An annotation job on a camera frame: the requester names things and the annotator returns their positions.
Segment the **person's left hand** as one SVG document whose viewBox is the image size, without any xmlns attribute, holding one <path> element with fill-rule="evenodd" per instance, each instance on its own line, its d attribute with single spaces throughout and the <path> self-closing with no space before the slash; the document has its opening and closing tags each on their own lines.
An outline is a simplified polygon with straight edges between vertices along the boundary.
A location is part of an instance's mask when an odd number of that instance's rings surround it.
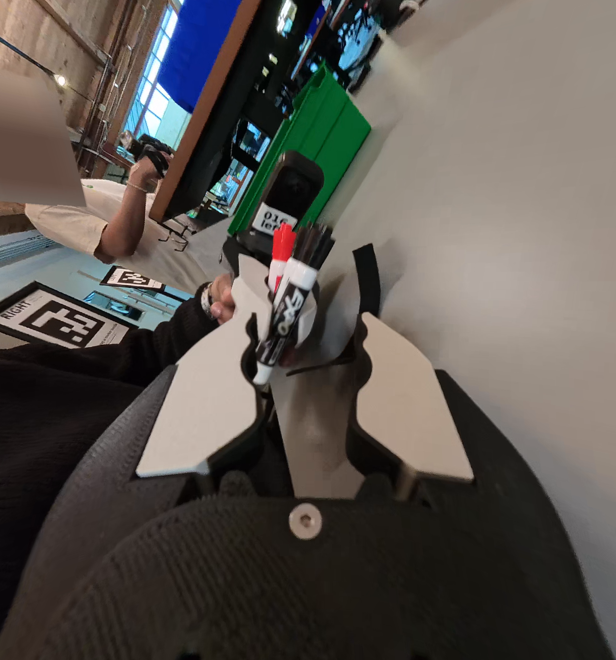
<svg viewBox="0 0 616 660">
<path fill-rule="evenodd" d="M 219 325 L 229 321 L 235 312 L 235 302 L 231 293 L 232 282 L 230 274 L 219 275 L 213 280 L 211 287 L 212 314 Z"/>
</svg>

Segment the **red dry-erase marker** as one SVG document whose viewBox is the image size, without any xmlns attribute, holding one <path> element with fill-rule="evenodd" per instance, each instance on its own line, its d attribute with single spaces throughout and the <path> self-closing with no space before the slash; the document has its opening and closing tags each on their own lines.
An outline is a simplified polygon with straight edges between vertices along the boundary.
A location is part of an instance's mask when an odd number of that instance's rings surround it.
<svg viewBox="0 0 616 660">
<path fill-rule="evenodd" d="M 268 288 L 272 294 L 278 290 L 287 262 L 294 251 L 296 233 L 290 223 L 283 223 L 275 229 L 272 238 L 272 258 L 268 271 Z"/>
</svg>

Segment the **person's black sweater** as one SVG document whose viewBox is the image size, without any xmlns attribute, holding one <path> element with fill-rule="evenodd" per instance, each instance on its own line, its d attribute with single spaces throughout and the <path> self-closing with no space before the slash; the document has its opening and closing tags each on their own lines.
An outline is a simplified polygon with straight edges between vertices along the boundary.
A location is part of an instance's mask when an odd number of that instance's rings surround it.
<svg viewBox="0 0 616 660">
<path fill-rule="evenodd" d="M 0 351 L 0 629 L 40 527 L 65 480 L 180 356 L 151 333 L 94 349 Z"/>
</svg>

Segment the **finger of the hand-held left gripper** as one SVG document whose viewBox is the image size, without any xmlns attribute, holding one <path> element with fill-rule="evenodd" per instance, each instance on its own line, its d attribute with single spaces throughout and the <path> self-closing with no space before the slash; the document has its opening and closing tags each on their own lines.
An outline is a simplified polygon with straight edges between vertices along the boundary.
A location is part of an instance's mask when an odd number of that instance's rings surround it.
<svg viewBox="0 0 616 660">
<path fill-rule="evenodd" d="M 301 309 L 293 330 L 294 346 L 298 349 L 309 338 L 317 316 L 320 296 L 319 285 L 313 285 Z"/>
<path fill-rule="evenodd" d="M 267 266 L 244 254 L 239 255 L 239 274 L 233 280 L 232 297 L 235 302 L 233 320 L 246 324 L 255 315 L 256 334 L 259 341 L 269 335 L 272 301 L 268 288 Z"/>
</svg>

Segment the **person's left forearm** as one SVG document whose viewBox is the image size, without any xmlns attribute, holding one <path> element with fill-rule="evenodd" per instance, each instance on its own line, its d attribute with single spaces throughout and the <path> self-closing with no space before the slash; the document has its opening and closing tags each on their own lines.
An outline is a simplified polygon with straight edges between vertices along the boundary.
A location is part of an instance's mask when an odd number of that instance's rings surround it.
<svg viewBox="0 0 616 660">
<path fill-rule="evenodd" d="M 138 329 L 119 344 L 77 351 L 76 355 L 87 359 L 89 373 L 125 384 L 148 385 L 218 326 L 223 306 L 205 307 L 203 293 L 207 293 L 206 286 L 153 331 Z"/>
</svg>

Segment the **large black-white tag card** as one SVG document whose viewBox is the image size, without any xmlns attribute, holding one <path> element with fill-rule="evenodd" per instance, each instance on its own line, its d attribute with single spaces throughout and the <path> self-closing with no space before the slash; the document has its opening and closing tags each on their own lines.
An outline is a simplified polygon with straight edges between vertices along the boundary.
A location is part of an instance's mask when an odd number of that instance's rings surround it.
<svg viewBox="0 0 616 660">
<path fill-rule="evenodd" d="M 27 343 L 85 349 L 120 344 L 138 326 L 32 282 L 0 301 L 0 333 Z"/>
</svg>

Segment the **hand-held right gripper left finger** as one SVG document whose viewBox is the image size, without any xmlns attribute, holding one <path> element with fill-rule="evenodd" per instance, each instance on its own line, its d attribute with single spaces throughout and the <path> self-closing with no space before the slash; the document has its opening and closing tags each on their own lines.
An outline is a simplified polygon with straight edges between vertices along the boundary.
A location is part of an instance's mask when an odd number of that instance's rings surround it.
<svg viewBox="0 0 616 660">
<path fill-rule="evenodd" d="M 208 460 L 252 428 L 257 394 L 243 359 L 256 339 L 256 317 L 235 316 L 178 361 L 136 467 L 138 477 L 207 475 Z"/>
</svg>

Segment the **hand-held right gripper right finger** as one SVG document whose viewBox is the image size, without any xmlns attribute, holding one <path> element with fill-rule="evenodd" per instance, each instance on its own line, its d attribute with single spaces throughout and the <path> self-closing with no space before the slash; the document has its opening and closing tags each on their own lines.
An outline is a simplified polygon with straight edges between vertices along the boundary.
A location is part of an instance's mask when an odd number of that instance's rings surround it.
<svg viewBox="0 0 616 660">
<path fill-rule="evenodd" d="M 429 359 L 370 312 L 353 337 L 355 394 L 346 454 L 363 475 L 471 483 L 474 472 Z"/>
</svg>

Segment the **wooden beam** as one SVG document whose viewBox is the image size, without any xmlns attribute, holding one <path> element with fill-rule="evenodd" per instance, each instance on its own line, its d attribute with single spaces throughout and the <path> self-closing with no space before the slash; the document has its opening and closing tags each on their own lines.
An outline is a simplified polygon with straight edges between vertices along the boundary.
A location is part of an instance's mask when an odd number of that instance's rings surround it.
<svg viewBox="0 0 616 660">
<path fill-rule="evenodd" d="M 0 201 L 0 236 L 34 230 L 24 210 L 25 205 L 22 203 Z"/>
</svg>

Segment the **small black-white tag card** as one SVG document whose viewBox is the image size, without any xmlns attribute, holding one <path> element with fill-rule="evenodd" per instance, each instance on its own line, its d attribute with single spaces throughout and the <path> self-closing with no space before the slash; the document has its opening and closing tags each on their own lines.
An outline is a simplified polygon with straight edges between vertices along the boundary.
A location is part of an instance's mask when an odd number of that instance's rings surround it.
<svg viewBox="0 0 616 660">
<path fill-rule="evenodd" d="M 149 290 L 155 293 L 165 292 L 165 285 L 158 280 L 118 265 L 114 265 L 108 270 L 106 276 L 101 280 L 100 285 Z"/>
</svg>

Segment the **green plastic bin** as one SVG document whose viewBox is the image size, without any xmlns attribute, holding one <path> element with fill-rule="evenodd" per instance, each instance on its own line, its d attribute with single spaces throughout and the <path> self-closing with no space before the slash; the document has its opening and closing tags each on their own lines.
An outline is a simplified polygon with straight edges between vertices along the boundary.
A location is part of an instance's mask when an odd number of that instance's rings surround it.
<svg viewBox="0 0 616 660">
<path fill-rule="evenodd" d="M 246 189 L 228 228 L 236 235 L 253 219 L 272 170 L 286 151 L 297 151 L 314 161 L 324 174 L 324 184 L 301 226 L 317 221 L 360 147 L 370 134 L 368 121 L 357 109 L 335 73 L 320 65 L 294 100 L 290 119 L 283 121 L 266 155 Z"/>
</svg>

